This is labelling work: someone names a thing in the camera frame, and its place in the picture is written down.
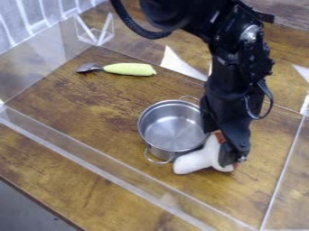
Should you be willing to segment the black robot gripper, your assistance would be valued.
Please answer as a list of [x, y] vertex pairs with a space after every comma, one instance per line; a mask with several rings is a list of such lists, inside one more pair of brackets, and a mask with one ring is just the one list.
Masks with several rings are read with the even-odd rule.
[[219, 130], [225, 142], [219, 145], [217, 164], [227, 167], [245, 161], [245, 155], [233, 148], [248, 148], [249, 123], [262, 119], [259, 115], [264, 99], [264, 82], [231, 86], [227, 81], [216, 84], [207, 80], [200, 98], [203, 131]]

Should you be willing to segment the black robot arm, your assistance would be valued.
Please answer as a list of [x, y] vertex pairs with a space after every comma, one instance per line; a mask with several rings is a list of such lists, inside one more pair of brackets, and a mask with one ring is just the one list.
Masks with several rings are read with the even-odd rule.
[[241, 162], [251, 148], [249, 123], [266, 116], [263, 100], [272, 97], [264, 77], [274, 61], [260, 17], [240, 0], [140, 0], [140, 6], [155, 27], [180, 29], [208, 44], [212, 68], [200, 98], [203, 130], [219, 131], [225, 139], [217, 164]]

